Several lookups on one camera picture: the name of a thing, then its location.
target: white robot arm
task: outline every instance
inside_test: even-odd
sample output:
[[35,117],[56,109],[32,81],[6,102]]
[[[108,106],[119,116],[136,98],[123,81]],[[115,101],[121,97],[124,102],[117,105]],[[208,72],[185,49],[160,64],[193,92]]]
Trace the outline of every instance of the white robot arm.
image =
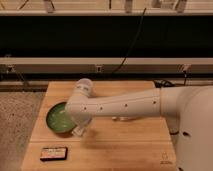
[[179,117],[177,170],[213,170],[213,87],[152,89],[120,96],[91,98],[92,82],[77,82],[66,112],[81,128],[92,117]]

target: green bowl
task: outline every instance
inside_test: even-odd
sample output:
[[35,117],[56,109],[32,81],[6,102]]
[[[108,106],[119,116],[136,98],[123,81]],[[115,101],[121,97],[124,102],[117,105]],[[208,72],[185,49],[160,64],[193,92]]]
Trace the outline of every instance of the green bowl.
[[55,133],[66,133],[72,131],[76,124],[65,113],[66,102],[53,106],[47,113],[47,126]]

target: floor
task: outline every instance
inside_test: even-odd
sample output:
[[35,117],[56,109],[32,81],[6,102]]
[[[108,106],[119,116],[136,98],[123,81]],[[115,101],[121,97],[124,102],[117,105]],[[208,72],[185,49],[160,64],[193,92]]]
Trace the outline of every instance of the floor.
[[43,92],[0,92],[0,171],[20,171]]

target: wooden table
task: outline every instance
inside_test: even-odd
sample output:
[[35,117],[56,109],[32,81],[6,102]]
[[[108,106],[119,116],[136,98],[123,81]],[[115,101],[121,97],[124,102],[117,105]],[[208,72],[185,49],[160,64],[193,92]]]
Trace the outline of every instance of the wooden table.
[[[83,138],[54,134],[46,114],[67,101],[75,82],[51,82],[35,123],[22,171],[174,171],[175,153],[164,118],[112,121],[94,118]],[[97,81],[96,96],[110,96],[154,88],[152,82]],[[41,162],[43,147],[67,146],[66,161]]]

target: logo on table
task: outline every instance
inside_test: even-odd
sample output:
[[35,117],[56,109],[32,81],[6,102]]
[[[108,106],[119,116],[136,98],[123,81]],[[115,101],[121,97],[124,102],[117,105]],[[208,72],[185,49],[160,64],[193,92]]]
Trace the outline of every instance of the logo on table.
[[170,160],[169,160],[169,157],[168,157],[168,154],[166,152],[162,153],[162,160],[160,162],[160,164],[173,164]]

